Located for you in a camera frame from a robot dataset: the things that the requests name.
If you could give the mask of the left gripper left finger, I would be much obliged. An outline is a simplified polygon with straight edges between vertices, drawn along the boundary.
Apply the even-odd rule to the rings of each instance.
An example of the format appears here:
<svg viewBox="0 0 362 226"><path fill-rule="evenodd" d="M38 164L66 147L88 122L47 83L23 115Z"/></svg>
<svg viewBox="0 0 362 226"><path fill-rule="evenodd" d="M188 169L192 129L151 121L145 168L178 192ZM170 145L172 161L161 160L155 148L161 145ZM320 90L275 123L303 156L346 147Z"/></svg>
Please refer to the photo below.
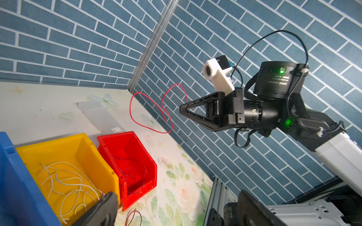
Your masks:
<svg viewBox="0 0 362 226"><path fill-rule="evenodd" d="M72 226L113 226L117 218L118 196L109 192Z"/></svg>

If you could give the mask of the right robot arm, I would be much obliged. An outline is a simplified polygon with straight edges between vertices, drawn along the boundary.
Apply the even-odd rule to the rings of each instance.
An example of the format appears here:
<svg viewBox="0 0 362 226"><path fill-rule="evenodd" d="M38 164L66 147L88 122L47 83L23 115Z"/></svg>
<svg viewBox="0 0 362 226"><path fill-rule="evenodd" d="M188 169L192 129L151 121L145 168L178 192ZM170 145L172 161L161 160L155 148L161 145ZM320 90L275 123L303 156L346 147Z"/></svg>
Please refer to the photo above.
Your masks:
<svg viewBox="0 0 362 226"><path fill-rule="evenodd" d="M300 91L307 64L269 61L245 87L227 77L231 69L211 59L203 67L215 92L179 107L181 115L209 131L247 131L268 137L280 129L300 142L356 193L362 192L362 150L342 122L305 107Z"/></svg>

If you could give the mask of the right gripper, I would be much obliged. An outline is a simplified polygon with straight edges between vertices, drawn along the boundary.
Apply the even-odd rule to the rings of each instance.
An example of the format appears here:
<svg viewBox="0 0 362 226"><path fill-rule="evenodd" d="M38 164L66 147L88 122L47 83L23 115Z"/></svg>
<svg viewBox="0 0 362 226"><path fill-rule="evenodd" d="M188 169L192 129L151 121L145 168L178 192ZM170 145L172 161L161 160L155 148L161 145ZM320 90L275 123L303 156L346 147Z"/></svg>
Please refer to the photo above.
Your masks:
<svg viewBox="0 0 362 226"><path fill-rule="evenodd" d="M190 109L201 105L206 106L205 109L207 113L220 113L222 111L221 116L213 115L207 117L190 111ZM224 92L214 92L180 105L179 112L208 131L217 132L234 128L244 128L244 92L242 88L235 88L235 90L227 96L225 96Z"/></svg>

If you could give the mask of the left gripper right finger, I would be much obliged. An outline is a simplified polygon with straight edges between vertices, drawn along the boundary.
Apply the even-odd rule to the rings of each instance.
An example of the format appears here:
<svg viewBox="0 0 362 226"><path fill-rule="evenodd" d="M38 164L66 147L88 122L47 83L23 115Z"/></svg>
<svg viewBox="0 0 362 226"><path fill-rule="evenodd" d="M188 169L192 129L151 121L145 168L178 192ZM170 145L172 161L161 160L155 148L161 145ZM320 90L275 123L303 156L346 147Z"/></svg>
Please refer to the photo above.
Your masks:
<svg viewBox="0 0 362 226"><path fill-rule="evenodd" d="M238 195L237 211L241 226L286 225L246 190L242 190Z"/></svg>

